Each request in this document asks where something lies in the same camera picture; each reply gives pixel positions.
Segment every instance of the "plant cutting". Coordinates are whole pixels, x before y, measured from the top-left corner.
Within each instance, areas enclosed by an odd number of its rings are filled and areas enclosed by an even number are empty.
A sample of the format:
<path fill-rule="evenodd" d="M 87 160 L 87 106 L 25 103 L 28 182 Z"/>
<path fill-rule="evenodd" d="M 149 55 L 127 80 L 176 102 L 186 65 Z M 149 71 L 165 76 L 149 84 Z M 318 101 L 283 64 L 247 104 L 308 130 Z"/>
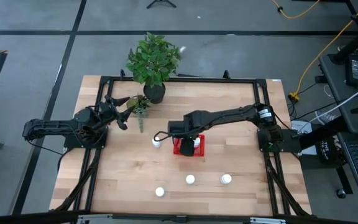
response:
<path fill-rule="evenodd" d="M 179 48 L 165 41 L 163 35 L 147 33 L 136 51 L 129 51 L 128 59 L 126 67 L 134 74 L 134 80 L 145 84 L 144 95 L 151 103 L 161 103 L 165 94 L 163 82 L 171 73 L 177 73 Z"/>
<path fill-rule="evenodd" d="M 131 97 L 126 103 L 127 108 L 135 106 L 134 113 L 139 123 L 140 133 L 143 133 L 143 118 L 147 117 L 146 108 L 150 107 L 148 105 L 149 102 L 150 100 L 144 97 L 143 95 L 137 95 Z"/>

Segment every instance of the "white cable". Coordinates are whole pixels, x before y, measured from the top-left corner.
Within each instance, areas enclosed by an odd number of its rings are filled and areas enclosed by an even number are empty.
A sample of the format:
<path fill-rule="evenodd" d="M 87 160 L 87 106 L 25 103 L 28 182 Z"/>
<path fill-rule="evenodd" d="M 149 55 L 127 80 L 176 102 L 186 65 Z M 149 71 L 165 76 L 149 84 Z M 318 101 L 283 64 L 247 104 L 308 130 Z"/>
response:
<path fill-rule="evenodd" d="M 329 96 L 330 98 L 334 98 L 333 96 L 331 96 L 331 94 L 329 94 L 329 93 L 327 93 L 327 91 L 326 91 L 326 87 L 327 87 L 328 85 L 325 85 L 324 86 L 324 92 L 327 94 L 327 96 Z"/>
<path fill-rule="evenodd" d="M 320 116 L 317 116 L 317 117 L 311 119 L 309 122 L 307 122 L 305 125 L 303 125 L 303 127 L 302 127 L 299 131 L 302 131 L 302 129 L 303 129 L 304 127 L 306 127 L 307 124 L 309 124 L 309 123 L 311 123 L 312 121 L 314 121 L 314 120 L 320 118 L 321 116 L 324 116 L 324 115 L 326 115 L 326 114 L 328 114 L 328 113 L 330 113 L 330 112 L 336 110 L 336 109 L 339 108 L 340 106 L 342 106 L 342 105 L 344 105 L 345 103 L 347 103 L 349 100 L 355 98 L 357 95 L 358 95 L 358 92 L 355 93 L 354 95 L 352 95 L 351 97 L 349 97 L 347 100 L 343 101 L 340 105 L 337 105 L 337 106 L 334 107 L 333 109 L 331 109 L 331 110 L 329 110 L 329 111 L 327 111 L 327 112 L 321 114 Z"/>

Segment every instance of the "black plant pot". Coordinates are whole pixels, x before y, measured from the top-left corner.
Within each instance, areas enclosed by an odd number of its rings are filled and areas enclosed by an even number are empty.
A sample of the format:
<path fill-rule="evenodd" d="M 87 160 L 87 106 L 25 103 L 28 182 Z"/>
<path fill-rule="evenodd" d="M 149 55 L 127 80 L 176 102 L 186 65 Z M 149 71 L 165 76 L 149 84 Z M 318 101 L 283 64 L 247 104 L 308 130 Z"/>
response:
<path fill-rule="evenodd" d="M 165 85 L 164 84 L 162 84 L 162 86 L 155 85 L 153 86 L 153 88 L 145 85 L 143 87 L 143 92 L 151 103 L 154 104 L 161 103 L 165 94 Z"/>

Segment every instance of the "wooden tabletop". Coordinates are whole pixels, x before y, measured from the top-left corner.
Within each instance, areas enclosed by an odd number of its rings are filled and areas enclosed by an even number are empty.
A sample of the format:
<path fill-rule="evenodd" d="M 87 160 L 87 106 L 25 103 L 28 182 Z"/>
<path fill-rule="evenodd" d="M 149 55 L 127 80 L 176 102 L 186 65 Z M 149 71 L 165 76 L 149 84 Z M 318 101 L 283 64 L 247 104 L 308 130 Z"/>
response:
<path fill-rule="evenodd" d="M 75 112 L 93 105 L 100 76 L 85 76 Z M 270 104 L 276 114 L 290 125 L 287 104 L 280 80 L 267 80 Z M 102 150 L 94 189 L 92 212 L 187 214 L 187 215 L 272 215 L 263 155 L 259 151 L 256 127 L 249 122 L 216 126 L 203 134 L 204 157 L 173 155 L 170 139 L 154 148 L 152 137 L 166 131 L 170 120 L 182 120 L 194 110 L 219 111 L 251 105 L 255 102 L 251 84 L 165 82 L 167 91 L 161 104 L 148 108 L 144 132 L 131 115 L 128 130 L 116 123 L 109 127 L 108 141 Z M 112 96 L 121 98 L 142 94 L 136 82 L 114 82 Z M 119 108 L 124 111 L 126 105 Z M 74 149 L 62 160 L 50 208 L 59 206 L 73 190 L 80 175 L 84 149 Z M 291 154 L 281 153 L 286 186 L 297 202 L 311 212 L 302 169 Z M 195 176 L 188 185 L 185 177 Z M 223 174 L 232 182 L 220 183 Z M 157 187 L 165 189 L 158 198 Z M 85 206 L 85 186 L 80 208 Z M 276 186 L 279 211 L 282 201 Z"/>

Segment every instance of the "gray floor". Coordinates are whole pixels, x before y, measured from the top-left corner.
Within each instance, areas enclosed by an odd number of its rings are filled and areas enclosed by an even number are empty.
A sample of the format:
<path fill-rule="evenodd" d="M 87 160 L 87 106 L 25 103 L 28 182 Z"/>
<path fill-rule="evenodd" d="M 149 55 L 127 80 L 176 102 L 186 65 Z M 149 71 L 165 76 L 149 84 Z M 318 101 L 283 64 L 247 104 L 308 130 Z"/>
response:
<path fill-rule="evenodd" d="M 88 0 L 80 30 L 340 30 L 349 20 L 344 4 L 319 3 L 305 17 L 289 21 L 277 13 L 270 0 L 172 1 L 178 8 L 157 3 L 146 10 L 151 0 Z M 311 4 L 291 0 L 278 2 L 288 15 L 298 14 Z M 70 30 L 79 5 L 80 0 L 0 0 L 0 29 Z M 71 118 L 82 76 L 118 75 L 125 67 L 129 49 L 141 38 L 139 35 L 77 36 L 52 119 Z M 296 89 L 304 69 L 331 39 L 167 36 L 173 44 L 186 46 L 180 73 L 220 77 L 224 70 L 229 70 L 232 77 L 279 78 L 283 80 L 285 93 Z M 23 124 L 42 116 L 67 41 L 68 36 L 0 36 L 0 50 L 9 51 L 0 76 L 0 141 L 6 143 L 0 150 L 0 215 L 8 214 L 11 209 L 29 155 L 30 145 L 21 138 Z M 349 38 L 341 37 L 328 52 L 335 52 L 337 46 L 347 41 Z M 319 73 L 314 65 L 302 87 L 311 85 Z M 296 106 L 298 114 L 332 102 L 323 86 L 317 85 L 302 94 Z M 62 138 L 47 138 L 44 146 L 59 151 L 62 144 Z M 24 213 L 48 210 L 57 160 L 56 155 L 42 151 Z M 336 198 L 334 190 L 340 182 L 335 170 L 306 170 L 304 176 L 315 215 L 358 221 L 358 193 L 345 200 Z"/>

